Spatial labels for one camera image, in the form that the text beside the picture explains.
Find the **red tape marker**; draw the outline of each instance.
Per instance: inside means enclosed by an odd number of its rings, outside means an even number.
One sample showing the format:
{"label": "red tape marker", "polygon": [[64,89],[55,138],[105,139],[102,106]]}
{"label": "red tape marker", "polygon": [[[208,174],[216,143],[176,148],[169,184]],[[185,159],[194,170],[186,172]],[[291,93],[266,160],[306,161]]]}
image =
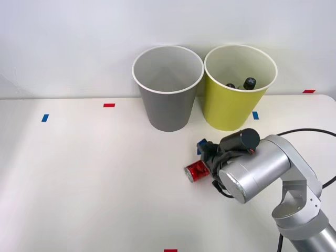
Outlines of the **red tape marker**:
{"label": "red tape marker", "polygon": [[315,90],[314,89],[306,89],[304,92],[302,93],[314,93]]}
{"label": "red tape marker", "polygon": [[115,103],[104,103],[104,108],[114,108],[115,106]]}

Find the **blue tape marker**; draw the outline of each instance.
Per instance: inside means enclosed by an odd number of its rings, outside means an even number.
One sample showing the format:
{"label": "blue tape marker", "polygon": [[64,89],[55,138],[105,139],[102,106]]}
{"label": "blue tape marker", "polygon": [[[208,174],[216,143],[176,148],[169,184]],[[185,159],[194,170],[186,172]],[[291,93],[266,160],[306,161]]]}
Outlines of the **blue tape marker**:
{"label": "blue tape marker", "polygon": [[[207,141],[205,139],[203,139],[201,142],[198,142],[200,145],[206,143]],[[199,149],[197,149],[197,155],[200,155],[201,152],[199,151]]]}
{"label": "blue tape marker", "polygon": [[49,114],[45,114],[42,118],[42,122],[46,122],[48,120]]}
{"label": "blue tape marker", "polygon": [[253,114],[254,120],[259,120],[259,116],[258,116],[258,112],[257,111],[253,111],[252,114]]}

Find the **yellow plastic bucket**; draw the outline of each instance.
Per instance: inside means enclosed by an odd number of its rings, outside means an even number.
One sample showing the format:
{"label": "yellow plastic bucket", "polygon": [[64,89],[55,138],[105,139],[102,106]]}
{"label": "yellow plastic bucket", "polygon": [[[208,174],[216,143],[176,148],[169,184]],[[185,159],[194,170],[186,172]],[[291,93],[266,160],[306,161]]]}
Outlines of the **yellow plastic bucket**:
{"label": "yellow plastic bucket", "polygon": [[[275,62],[263,51],[246,45],[225,45],[211,50],[206,71],[205,120],[218,130],[240,128],[278,75]],[[256,79],[253,90],[240,90],[248,77]],[[228,83],[236,89],[227,87]]]}

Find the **bottle cap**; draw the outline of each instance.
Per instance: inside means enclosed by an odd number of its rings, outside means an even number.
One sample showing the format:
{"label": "bottle cap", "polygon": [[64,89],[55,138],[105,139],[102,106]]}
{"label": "bottle cap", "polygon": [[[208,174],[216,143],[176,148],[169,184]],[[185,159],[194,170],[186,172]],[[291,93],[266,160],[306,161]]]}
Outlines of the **bottle cap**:
{"label": "bottle cap", "polygon": [[256,84],[257,84],[257,81],[255,78],[248,77],[244,82],[244,88],[246,90],[252,90],[255,88]]}

